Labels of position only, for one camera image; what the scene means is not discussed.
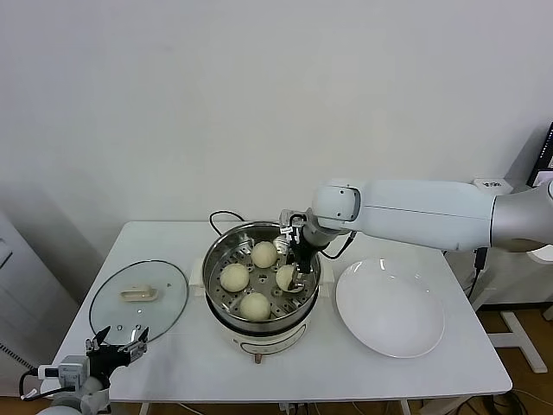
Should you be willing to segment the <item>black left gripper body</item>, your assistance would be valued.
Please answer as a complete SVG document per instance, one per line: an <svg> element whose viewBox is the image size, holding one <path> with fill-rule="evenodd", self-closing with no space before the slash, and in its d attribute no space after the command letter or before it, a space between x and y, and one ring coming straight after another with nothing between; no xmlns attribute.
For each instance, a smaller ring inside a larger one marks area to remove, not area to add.
<svg viewBox="0 0 553 415"><path fill-rule="evenodd" d="M130 364L131 353L123 346L100 345L86 347L90 363L90 375L95 378L110 378L119 367Z"/></svg>

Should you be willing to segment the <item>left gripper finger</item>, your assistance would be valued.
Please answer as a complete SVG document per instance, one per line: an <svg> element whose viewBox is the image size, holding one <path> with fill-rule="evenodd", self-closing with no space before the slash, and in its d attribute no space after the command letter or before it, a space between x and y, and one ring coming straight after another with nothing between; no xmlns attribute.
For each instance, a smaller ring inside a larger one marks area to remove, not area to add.
<svg viewBox="0 0 553 415"><path fill-rule="evenodd" d="M105 338L109 334L111 330L110 326L105 327L104 329L101 329L98 333L95 334L95 336L92 339L86 340L86 351L97 351L100 349L102 344L105 341Z"/></svg>
<svg viewBox="0 0 553 415"><path fill-rule="evenodd" d="M149 328L138 327L132 331L131 342L118 347L118 353L128 358L129 361L136 361L147 352Z"/></svg>

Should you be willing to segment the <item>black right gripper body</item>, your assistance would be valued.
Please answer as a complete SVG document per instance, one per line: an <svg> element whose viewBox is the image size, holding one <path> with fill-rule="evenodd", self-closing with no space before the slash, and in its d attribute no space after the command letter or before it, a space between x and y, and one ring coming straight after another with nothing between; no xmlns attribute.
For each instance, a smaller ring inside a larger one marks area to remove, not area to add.
<svg viewBox="0 0 553 415"><path fill-rule="evenodd" d="M312 271L311 261L314 255L313 247L303 236L306 219L307 216L305 214L292 214L289 218L292 234L289 241L286 264L295 264L297 271L300 273L310 273Z"/></svg>

